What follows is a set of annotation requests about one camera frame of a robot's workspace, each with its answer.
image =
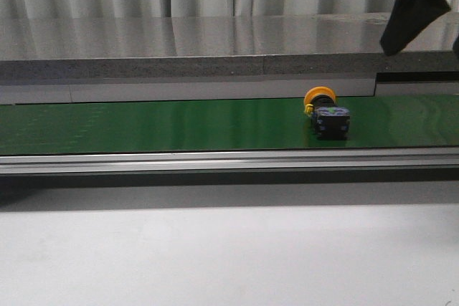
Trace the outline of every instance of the green conveyor belt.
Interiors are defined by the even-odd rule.
[[[459,96],[342,97],[348,140],[318,140],[303,99],[0,106],[0,155],[459,145]]]

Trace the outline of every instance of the conveyor belt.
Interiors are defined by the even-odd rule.
[[[1,106],[0,173],[458,162],[457,95],[339,105],[351,111],[348,140],[318,140],[299,98]]]

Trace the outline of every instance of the black glove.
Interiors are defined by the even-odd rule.
[[[446,0],[395,0],[380,41],[384,53],[400,52],[430,23],[450,10]],[[459,58],[459,37],[453,50]]]

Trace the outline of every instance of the aluminum rail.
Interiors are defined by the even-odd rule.
[[[0,176],[429,166],[459,166],[459,147],[2,156]]]

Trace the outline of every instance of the gray countertop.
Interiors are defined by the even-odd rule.
[[[379,46],[388,16],[2,19],[0,80],[459,70],[459,14],[395,57]]]

